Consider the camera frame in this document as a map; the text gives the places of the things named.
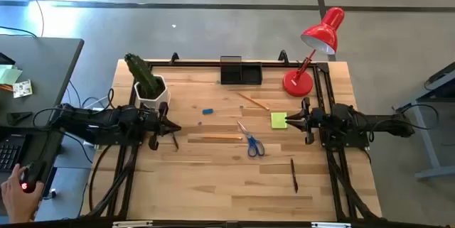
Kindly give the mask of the black computer mouse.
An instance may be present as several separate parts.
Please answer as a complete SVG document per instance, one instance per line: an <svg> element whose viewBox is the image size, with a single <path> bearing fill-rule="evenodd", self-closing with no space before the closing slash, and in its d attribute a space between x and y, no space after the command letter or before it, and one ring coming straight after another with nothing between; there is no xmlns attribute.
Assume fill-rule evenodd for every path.
<svg viewBox="0 0 455 228"><path fill-rule="evenodd" d="M19 179L22 191L32 193L36 189L36 183L41 181L45 166L46 163L43 161L34 161L25 166Z"/></svg>

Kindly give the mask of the blue-handled scissors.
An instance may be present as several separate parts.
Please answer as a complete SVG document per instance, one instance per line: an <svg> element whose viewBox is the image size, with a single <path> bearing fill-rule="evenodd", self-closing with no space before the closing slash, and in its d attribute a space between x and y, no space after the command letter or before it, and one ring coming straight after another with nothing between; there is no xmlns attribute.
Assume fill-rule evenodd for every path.
<svg viewBox="0 0 455 228"><path fill-rule="evenodd" d="M263 156L265 149L261 141L257 140L240 122L237 121L238 126L242 130L248 142L247 154L249 157Z"/></svg>

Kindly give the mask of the white printed card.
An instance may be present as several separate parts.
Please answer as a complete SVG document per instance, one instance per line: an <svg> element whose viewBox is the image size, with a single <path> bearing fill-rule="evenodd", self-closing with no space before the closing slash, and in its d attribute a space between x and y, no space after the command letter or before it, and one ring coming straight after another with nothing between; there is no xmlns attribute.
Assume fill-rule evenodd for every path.
<svg viewBox="0 0 455 228"><path fill-rule="evenodd" d="M26 97L33 94L32 83L30 80L12 84L14 98Z"/></svg>

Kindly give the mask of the green sticky note pad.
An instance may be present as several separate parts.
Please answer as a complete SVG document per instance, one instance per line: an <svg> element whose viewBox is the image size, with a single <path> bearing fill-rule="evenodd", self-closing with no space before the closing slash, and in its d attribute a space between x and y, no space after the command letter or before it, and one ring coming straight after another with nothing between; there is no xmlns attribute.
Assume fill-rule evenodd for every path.
<svg viewBox="0 0 455 228"><path fill-rule="evenodd" d="M287 128L287 123L286 123L287 113L286 112L272 112L270 114L270 117L271 117L271 127L273 129L286 129Z"/></svg>

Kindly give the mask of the black mesh desk organizer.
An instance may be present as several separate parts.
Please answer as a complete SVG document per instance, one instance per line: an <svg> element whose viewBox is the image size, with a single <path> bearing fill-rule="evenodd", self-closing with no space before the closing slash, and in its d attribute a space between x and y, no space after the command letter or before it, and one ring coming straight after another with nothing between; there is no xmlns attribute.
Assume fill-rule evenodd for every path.
<svg viewBox="0 0 455 228"><path fill-rule="evenodd" d="M222 85L260 85L262 84L262 63L243 62L241 56L221 56L220 83Z"/></svg>

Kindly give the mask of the person's hand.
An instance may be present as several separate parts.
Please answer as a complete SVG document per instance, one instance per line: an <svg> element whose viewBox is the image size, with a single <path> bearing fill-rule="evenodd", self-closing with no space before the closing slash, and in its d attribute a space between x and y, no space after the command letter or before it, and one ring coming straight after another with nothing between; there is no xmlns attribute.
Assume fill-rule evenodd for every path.
<svg viewBox="0 0 455 228"><path fill-rule="evenodd" d="M10 223L31 222L38 209L44 189L41 181L36 183L33 192L26 193L20 184L20 177L26 168L17 163L8 179L0 184L2 202L6 208Z"/></svg>

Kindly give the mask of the black keyboard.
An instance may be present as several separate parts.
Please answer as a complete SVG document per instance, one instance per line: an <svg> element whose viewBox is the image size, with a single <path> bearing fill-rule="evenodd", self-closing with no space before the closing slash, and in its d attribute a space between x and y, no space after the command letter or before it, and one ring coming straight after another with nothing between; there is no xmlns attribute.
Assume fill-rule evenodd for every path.
<svg viewBox="0 0 455 228"><path fill-rule="evenodd" d="M0 172L12 171L22 161L28 140L27 135L21 134L9 134L0 139Z"/></svg>

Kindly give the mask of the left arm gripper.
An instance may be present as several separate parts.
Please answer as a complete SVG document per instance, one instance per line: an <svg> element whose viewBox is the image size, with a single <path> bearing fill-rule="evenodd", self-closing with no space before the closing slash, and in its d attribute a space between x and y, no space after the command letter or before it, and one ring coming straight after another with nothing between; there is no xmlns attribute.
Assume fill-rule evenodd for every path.
<svg viewBox="0 0 455 228"><path fill-rule="evenodd" d="M152 133L152 136L149 138L148 142L149 148L151 150L158 149L158 136L174 134L181 130L181 127L178 124L173 123L166 117L167 112L168 104L166 102L161 102L157 111L150 109L145 112L146 116L143 127L145 131Z"/></svg>

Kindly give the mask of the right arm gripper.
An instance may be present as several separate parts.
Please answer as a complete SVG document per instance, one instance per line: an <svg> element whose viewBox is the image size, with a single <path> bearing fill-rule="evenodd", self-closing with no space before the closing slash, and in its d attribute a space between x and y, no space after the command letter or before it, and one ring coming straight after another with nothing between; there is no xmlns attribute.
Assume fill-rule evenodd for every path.
<svg viewBox="0 0 455 228"><path fill-rule="evenodd" d="M301 105L302 110L299 113L286 116L285 119L288 125L306 132L305 144L309 145L314 142L314 134L311 130L321 127L323 110L319 107L309 110L310 99L308 97L303 98Z"/></svg>

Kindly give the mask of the silver metal bracket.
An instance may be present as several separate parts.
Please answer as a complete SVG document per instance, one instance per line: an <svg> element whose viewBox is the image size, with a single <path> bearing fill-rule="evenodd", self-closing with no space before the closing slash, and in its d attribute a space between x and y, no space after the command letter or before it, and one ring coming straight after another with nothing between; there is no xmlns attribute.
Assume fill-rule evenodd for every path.
<svg viewBox="0 0 455 228"><path fill-rule="evenodd" d="M119 221L112 223L112 228L145 228L152 226L153 222L150 220Z"/></svg>
<svg viewBox="0 0 455 228"><path fill-rule="evenodd" d="M343 222L312 222L311 228L352 228L350 223Z"/></svg>

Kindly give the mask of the orange wooden pencil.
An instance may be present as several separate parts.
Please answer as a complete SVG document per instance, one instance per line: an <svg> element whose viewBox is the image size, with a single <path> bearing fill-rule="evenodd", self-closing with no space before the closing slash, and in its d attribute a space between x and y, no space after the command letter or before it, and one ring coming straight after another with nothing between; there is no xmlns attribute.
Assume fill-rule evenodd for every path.
<svg viewBox="0 0 455 228"><path fill-rule="evenodd" d="M217 135L217 136L202 136L202 139L219 139L219 140L242 140L241 136L233 135Z"/></svg>
<svg viewBox="0 0 455 228"><path fill-rule="evenodd" d="M253 100L252 98L248 97L248 96L245 95L245 94L242 94L241 92L237 92L237 94L238 94L239 96L241 96L242 98L246 99L247 101L249 101L249 102L251 102L251 103L253 103L253 104L256 104L258 107L261 107L261 108L263 108L263 109L265 109L265 110L267 110L267 111L270 110L269 107L266 107L265 105L259 103L259 102L256 101L256 100Z"/></svg>

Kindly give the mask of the grey desk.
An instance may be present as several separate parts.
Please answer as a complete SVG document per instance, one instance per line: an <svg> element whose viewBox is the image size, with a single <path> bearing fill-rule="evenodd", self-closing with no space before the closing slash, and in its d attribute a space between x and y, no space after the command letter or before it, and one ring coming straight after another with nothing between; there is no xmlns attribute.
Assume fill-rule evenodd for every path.
<svg viewBox="0 0 455 228"><path fill-rule="evenodd" d="M40 128L48 122L50 110L62 102L84 43L80 38L0 36L0 53L16 62L22 71L18 81L30 80L33 92L15 99L12 93L0 90L0 133L32 135L19 163L42 160L41 181L45 184L63 135Z"/></svg>

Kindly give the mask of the white hexagonal plant pot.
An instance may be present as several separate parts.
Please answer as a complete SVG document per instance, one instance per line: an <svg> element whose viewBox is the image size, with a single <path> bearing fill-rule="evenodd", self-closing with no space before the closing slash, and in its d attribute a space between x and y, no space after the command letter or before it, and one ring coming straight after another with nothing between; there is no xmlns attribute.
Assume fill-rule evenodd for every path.
<svg viewBox="0 0 455 228"><path fill-rule="evenodd" d="M167 105L170 105L171 101L171 93L169 92L169 89L166 85L166 81L163 76L161 75L155 75L156 78L159 79L159 82L161 82L164 86L164 91L155 99L146 99L141 97L141 87L138 82L134 84L134 90L136 93L136 97L138 101L142 104L144 104L146 107L151 108L151 109L158 109L160 103L165 102Z"/></svg>

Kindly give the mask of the dark pen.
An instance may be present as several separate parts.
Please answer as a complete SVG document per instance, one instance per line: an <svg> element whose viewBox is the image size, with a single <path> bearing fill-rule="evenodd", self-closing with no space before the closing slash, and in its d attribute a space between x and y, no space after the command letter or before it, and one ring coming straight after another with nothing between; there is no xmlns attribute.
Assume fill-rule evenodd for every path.
<svg viewBox="0 0 455 228"><path fill-rule="evenodd" d="M293 158L290 159L290 166L291 166L291 177L292 177L294 192L298 193L299 186L298 186L298 182L297 182L297 179L296 179L296 170L295 170L295 165L294 165Z"/></svg>

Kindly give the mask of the pale green paper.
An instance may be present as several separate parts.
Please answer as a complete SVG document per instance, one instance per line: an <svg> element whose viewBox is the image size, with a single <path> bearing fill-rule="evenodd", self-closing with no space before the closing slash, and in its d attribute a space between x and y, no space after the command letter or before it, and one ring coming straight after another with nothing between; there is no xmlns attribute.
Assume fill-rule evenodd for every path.
<svg viewBox="0 0 455 228"><path fill-rule="evenodd" d="M0 85L12 85L20 77L22 70L14 65L0 65Z"/></svg>

